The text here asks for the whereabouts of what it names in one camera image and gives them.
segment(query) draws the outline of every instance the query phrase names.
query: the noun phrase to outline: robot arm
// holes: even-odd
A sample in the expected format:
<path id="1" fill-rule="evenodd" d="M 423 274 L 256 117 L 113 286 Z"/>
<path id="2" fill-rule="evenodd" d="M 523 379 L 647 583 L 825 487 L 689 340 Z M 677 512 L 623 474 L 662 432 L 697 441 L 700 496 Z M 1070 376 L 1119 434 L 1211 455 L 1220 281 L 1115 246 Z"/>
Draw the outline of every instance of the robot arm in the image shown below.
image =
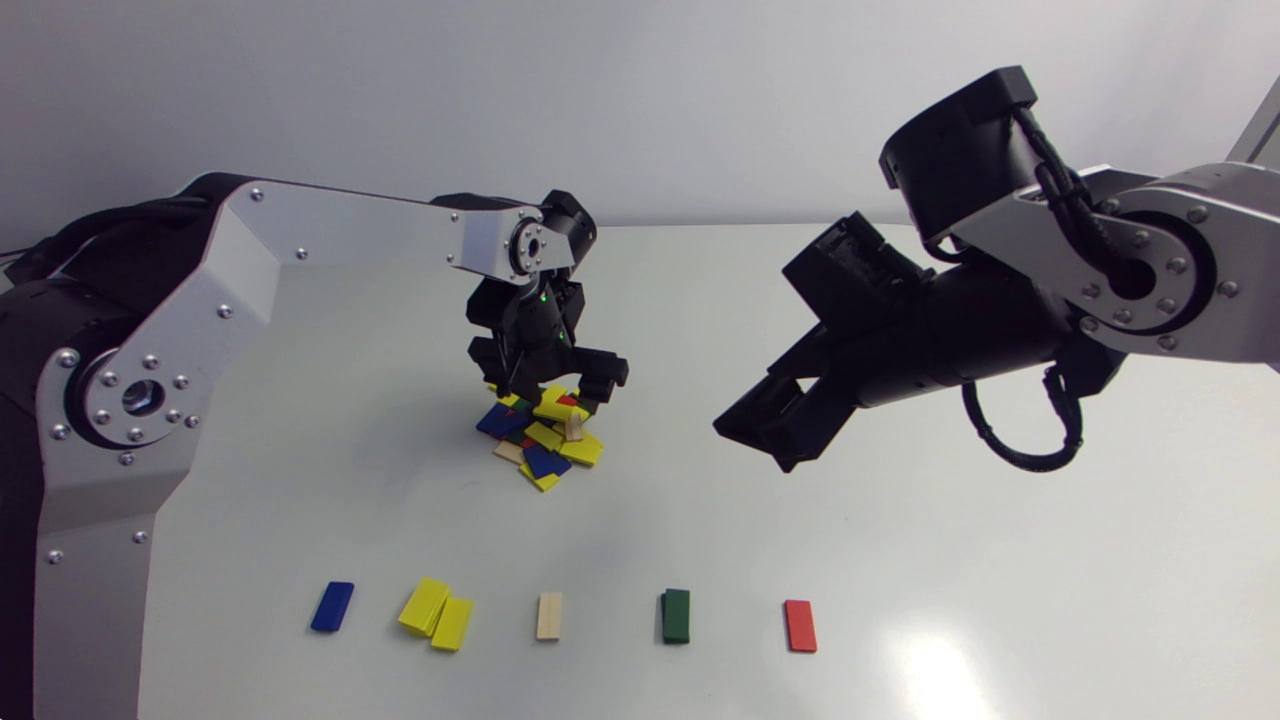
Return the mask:
<path id="1" fill-rule="evenodd" d="M 448 264 L 484 279 L 471 356 L 531 401 L 626 360 L 576 346 L 595 224 L 568 193 L 398 200 L 228 174 L 45 240 L 0 295 L 0 717 L 137 717 L 155 512 L 214 384 L 266 328 L 280 268 Z"/>
<path id="2" fill-rule="evenodd" d="M 1152 178 L 1075 173 L 1029 108 L 1021 68 L 984 76 L 886 143 L 881 168 L 925 249 L 924 270 L 861 215 L 832 225 L 783 274 L 818 324 L 716 420 L 724 437 L 790 471 L 818 457 L 854 410 L 963 386 L 979 436 L 1014 465 L 1046 471 L 1083 442 L 1079 398 L 1126 354 L 1280 361 L 1280 173 L 1262 165 L 1280 83 L 1239 161 Z M 941 247 L 948 240 L 956 247 Z M 1016 452 L 982 416 L 975 382 L 1042 363 L 1066 429 L 1048 456 Z M 799 379 L 815 378 L 808 391 Z"/>

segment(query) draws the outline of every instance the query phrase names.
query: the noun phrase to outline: wooden block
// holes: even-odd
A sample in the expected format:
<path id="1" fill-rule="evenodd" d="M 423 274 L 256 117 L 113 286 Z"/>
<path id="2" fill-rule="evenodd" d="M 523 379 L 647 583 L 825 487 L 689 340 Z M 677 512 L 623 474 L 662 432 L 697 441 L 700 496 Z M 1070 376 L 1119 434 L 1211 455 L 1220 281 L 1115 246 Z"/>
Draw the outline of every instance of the wooden block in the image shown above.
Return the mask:
<path id="1" fill-rule="evenodd" d="M 586 413 L 579 409 L 573 409 L 568 414 L 568 421 L 564 423 L 564 439 L 568 442 L 582 442 L 582 423 L 586 421 Z"/>
<path id="2" fill-rule="evenodd" d="M 467 623 L 471 621 L 470 600 L 451 597 L 440 611 L 440 624 L 435 626 L 435 635 L 431 638 L 431 647 L 457 652 L 462 647 L 462 638 L 467 634 Z"/>
<path id="3" fill-rule="evenodd" d="M 573 462 L 593 466 L 600 459 L 600 454 L 604 452 L 604 443 L 584 429 L 582 439 L 576 442 L 564 442 L 557 452 L 568 457 Z"/>
<path id="4" fill-rule="evenodd" d="M 561 445 L 564 443 L 564 438 L 541 423 L 534 423 L 532 425 L 525 428 L 525 437 L 534 438 L 538 445 L 550 450 L 552 452 L 559 450 Z"/>
<path id="5" fill-rule="evenodd" d="M 544 592 L 538 596 L 538 630 L 534 637 L 540 641 L 558 641 L 561 611 L 564 606 L 564 593 Z"/>
<path id="6" fill-rule="evenodd" d="M 410 596 L 401 610 L 399 624 L 410 634 L 422 638 L 431 637 L 436 623 L 440 621 L 440 611 L 449 598 L 449 585 L 431 578 L 422 578 L 417 583 L 417 589 Z"/>
<path id="7" fill-rule="evenodd" d="M 534 483 L 534 486 L 538 487 L 538 489 L 540 489 L 541 492 L 552 489 L 553 487 L 556 487 L 556 483 L 559 482 L 559 475 L 554 473 L 550 475 L 544 475 L 541 478 L 535 478 L 534 469 L 529 466 L 529 462 L 525 462 L 524 465 L 520 466 L 520 474 L 529 478 L 529 482 Z"/>
<path id="8" fill-rule="evenodd" d="M 818 652 L 818 637 L 813 632 L 813 607 L 808 600 L 788 600 L 782 603 L 787 614 L 787 642 L 791 652 Z"/>
<path id="9" fill-rule="evenodd" d="M 337 633 L 343 616 L 347 615 L 351 593 L 355 591 L 356 585 L 352 583 L 329 583 L 320 596 L 316 614 L 311 618 L 311 629 L 317 633 Z"/>
<path id="10" fill-rule="evenodd" d="M 518 445 L 507 441 L 499 442 L 498 447 L 493 448 L 493 454 L 497 455 L 498 457 L 502 457 L 503 460 L 509 460 L 516 465 L 520 465 L 525 461 L 525 451 Z"/>
<path id="11" fill-rule="evenodd" d="M 689 591 L 667 588 L 662 593 L 662 642 L 689 643 Z"/>

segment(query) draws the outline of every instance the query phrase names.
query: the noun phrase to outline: red block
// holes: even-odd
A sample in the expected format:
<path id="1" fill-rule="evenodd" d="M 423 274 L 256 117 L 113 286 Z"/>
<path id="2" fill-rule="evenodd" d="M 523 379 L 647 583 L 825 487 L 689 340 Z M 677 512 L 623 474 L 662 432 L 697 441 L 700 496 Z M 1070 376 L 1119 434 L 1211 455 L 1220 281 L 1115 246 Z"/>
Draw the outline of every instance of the red block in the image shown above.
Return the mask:
<path id="1" fill-rule="evenodd" d="M 818 652 L 818 635 L 813 632 L 813 607 L 808 600 L 782 603 L 787 614 L 787 642 L 791 652 Z"/>

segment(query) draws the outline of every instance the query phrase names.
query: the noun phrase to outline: yellow block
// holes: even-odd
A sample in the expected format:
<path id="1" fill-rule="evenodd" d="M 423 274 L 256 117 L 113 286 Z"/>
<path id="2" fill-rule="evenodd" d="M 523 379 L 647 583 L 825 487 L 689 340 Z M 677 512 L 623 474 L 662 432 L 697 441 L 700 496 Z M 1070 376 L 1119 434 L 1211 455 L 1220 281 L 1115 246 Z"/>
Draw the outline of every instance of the yellow block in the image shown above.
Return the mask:
<path id="1" fill-rule="evenodd" d="M 591 433 L 582 430 L 582 439 L 562 443 L 558 452 L 575 462 L 593 466 L 600 459 L 600 454 L 604 452 L 604 443 Z"/>
<path id="2" fill-rule="evenodd" d="M 532 425 L 525 428 L 525 437 L 534 438 L 534 442 L 547 450 L 550 450 L 552 452 L 559 450 L 561 443 L 564 442 L 563 436 L 541 423 L 534 423 Z"/>
<path id="3" fill-rule="evenodd" d="M 431 637 L 431 633 L 435 632 L 435 624 L 440 620 L 440 610 L 444 607 L 447 600 L 449 600 L 449 585 L 440 580 L 422 578 L 417 583 L 417 589 L 413 591 L 408 602 L 404 603 L 404 610 L 401 610 L 399 624 L 410 634 L 422 638 Z"/>
<path id="4" fill-rule="evenodd" d="M 534 469 L 529 466 L 529 462 L 525 462 L 524 465 L 520 466 L 520 473 L 526 478 L 529 478 L 529 482 L 538 486 L 538 489 L 543 492 L 552 489 L 553 487 L 556 487 L 556 483 L 559 482 L 559 475 L 554 473 L 552 473 L 550 475 L 544 475 L 541 478 L 535 478 Z"/>
<path id="5" fill-rule="evenodd" d="M 440 624 L 435 626 L 435 637 L 431 638 L 431 647 L 457 652 L 462 647 L 462 638 L 467 634 L 467 623 L 471 621 L 470 600 L 451 597 L 444 603 L 440 612 Z"/>

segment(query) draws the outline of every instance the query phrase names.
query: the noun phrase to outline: blue block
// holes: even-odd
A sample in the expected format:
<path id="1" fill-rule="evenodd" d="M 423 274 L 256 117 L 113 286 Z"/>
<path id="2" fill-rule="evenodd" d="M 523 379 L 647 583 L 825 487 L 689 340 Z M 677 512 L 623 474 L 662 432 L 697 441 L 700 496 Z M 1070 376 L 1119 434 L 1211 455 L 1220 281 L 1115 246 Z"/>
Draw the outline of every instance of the blue block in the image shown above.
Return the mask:
<path id="1" fill-rule="evenodd" d="M 525 462 L 529 462 L 529 469 L 534 471 L 535 478 L 563 475 L 573 466 L 561 454 L 552 452 L 540 445 L 525 448 Z"/>
<path id="2" fill-rule="evenodd" d="M 311 629 L 321 633 L 338 632 L 355 591 L 355 583 L 329 583 L 320 598 L 320 607 L 316 607 L 316 616 L 311 619 Z"/>
<path id="3" fill-rule="evenodd" d="M 498 402 L 485 413 L 484 418 L 480 418 L 480 421 L 476 423 L 476 429 L 481 433 L 489 433 L 495 438 L 502 438 L 516 430 L 525 429 L 529 423 L 529 415 Z"/>

